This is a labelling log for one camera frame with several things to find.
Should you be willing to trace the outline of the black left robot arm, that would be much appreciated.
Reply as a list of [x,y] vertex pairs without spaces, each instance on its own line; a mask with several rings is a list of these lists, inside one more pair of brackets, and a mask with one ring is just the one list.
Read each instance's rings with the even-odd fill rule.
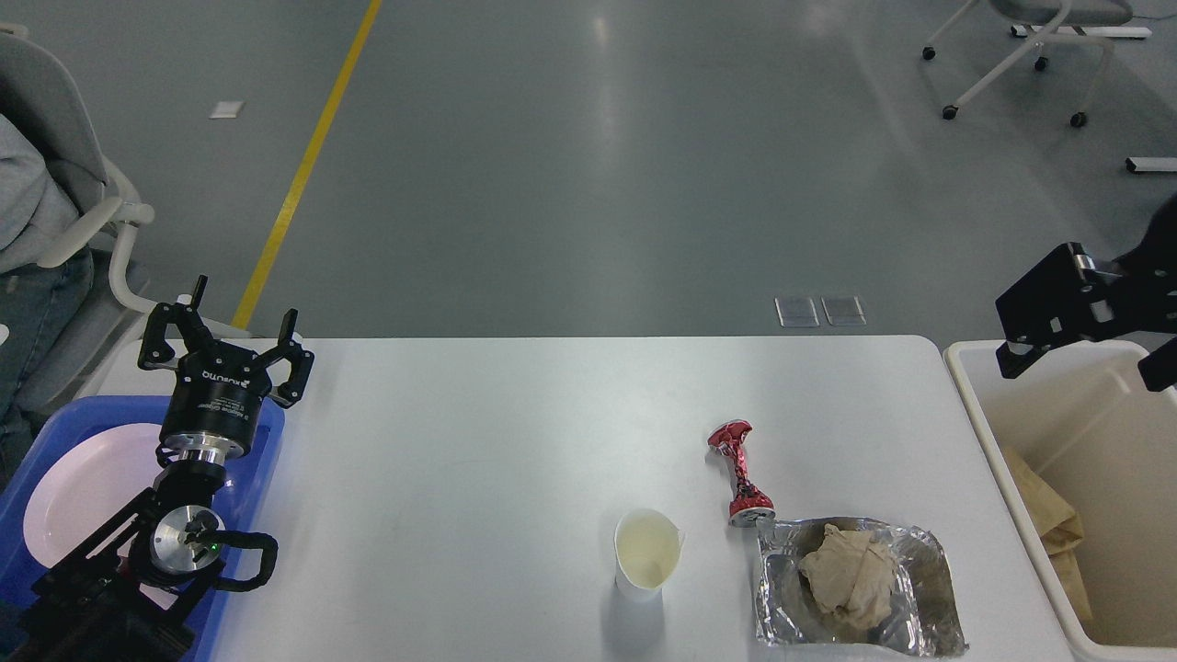
[[302,399],[314,357],[297,339],[295,309],[264,352],[217,338],[199,315],[206,285],[198,277],[188,302],[160,302],[144,323],[138,366],[177,377],[155,450],[160,474],[33,583],[13,661],[179,661],[207,594],[270,582],[277,539],[231,531],[214,499],[227,463],[251,452],[265,402],[290,409]]

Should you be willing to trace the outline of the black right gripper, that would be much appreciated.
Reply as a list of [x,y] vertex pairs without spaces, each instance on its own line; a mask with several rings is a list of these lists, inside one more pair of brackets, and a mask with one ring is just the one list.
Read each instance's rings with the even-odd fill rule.
[[[996,351],[1000,377],[1016,380],[1057,347],[1102,342],[1136,331],[1173,335],[1176,197],[1152,214],[1137,246],[1117,263],[1068,241],[1048,252],[995,302],[1004,343]],[[1151,393],[1177,380],[1177,339],[1138,362]]]

